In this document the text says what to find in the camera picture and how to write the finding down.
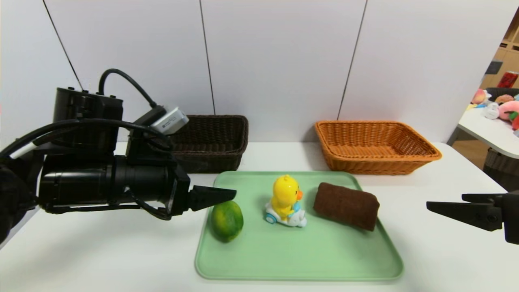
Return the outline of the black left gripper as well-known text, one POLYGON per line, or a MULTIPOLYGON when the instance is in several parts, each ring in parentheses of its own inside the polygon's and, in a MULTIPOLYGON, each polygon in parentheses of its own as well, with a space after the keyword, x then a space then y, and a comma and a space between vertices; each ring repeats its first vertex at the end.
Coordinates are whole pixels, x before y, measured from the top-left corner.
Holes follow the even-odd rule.
POLYGON ((237 194, 236 190, 200 185, 189 191, 189 176, 171 155, 115 155, 112 175, 112 200, 116 204, 132 202, 131 208, 143 209, 152 216, 199 211, 232 201, 237 194))

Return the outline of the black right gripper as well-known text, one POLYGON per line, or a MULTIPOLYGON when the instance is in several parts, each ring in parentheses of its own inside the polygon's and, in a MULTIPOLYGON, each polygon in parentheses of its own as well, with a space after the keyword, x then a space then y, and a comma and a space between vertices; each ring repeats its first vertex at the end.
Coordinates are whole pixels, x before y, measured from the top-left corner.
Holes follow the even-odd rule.
POLYGON ((462 194, 469 203, 426 202, 429 211, 486 231, 503 228, 508 243, 519 244, 519 191, 462 194))

